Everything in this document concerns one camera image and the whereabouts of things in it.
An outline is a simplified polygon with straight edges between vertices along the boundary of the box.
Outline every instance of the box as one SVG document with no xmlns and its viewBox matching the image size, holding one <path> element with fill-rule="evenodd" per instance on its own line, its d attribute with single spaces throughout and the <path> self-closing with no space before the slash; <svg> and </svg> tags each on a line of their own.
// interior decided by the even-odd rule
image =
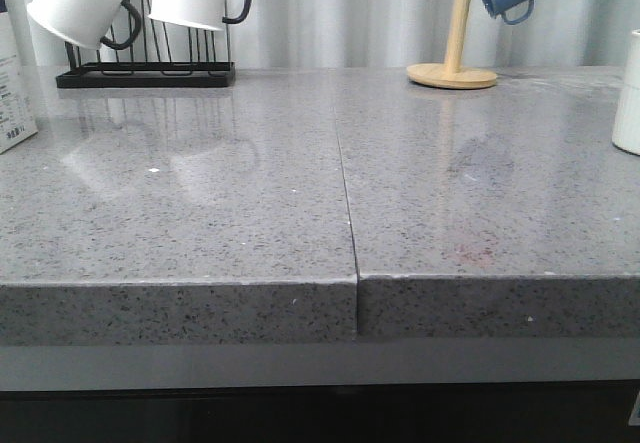
<svg viewBox="0 0 640 443">
<path fill-rule="evenodd" d="M 5 0 L 0 0 L 0 153 L 37 131 L 22 80 L 13 27 Z"/>
</svg>

